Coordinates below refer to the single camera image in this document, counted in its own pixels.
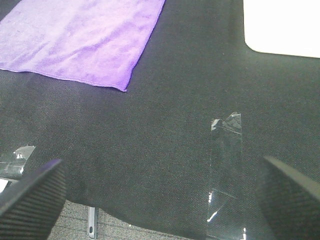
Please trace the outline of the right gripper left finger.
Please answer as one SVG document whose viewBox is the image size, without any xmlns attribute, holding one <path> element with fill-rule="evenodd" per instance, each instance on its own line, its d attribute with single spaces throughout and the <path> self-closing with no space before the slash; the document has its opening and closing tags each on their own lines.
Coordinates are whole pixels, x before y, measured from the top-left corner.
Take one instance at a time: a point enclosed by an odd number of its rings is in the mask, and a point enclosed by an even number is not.
<svg viewBox="0 0 320 240">
<path fill-rule="evenodd" d="M 2 240 L 46 240 L 64 207 L 66 171 L 53 159 L 0 194 Z"/>
</svg>

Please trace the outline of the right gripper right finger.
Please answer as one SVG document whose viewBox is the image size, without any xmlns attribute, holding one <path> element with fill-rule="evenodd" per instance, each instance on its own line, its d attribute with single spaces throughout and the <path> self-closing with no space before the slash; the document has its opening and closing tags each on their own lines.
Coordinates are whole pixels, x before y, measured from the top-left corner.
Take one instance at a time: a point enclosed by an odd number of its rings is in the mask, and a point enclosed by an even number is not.
<svg viewBox="0 0 320 240">
<path fill-rule="evenodd" d="M 272 156 L 265 156 L 258 167 L 255 195 L 276 239 L 320 238 L 317 181 Z"/>
</svg>

